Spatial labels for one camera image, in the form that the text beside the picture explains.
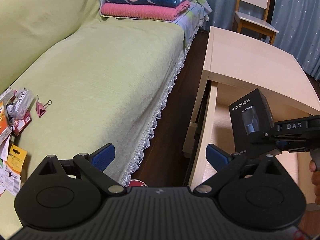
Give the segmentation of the person's right hand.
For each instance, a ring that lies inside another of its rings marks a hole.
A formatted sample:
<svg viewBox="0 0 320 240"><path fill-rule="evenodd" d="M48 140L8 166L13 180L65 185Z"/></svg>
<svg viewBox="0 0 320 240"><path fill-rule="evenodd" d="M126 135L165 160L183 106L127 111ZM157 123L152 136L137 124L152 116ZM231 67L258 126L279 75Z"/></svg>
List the person's right hand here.
<svg viewBox="0 0 320 240"><path fill-rule="evenodd" d="M319 174L319 148L310 152L311 161L309 163L309 170L312 172L311 182L315 186L314 193L316 195L315 204L320 202L320 174Z"/></svg>

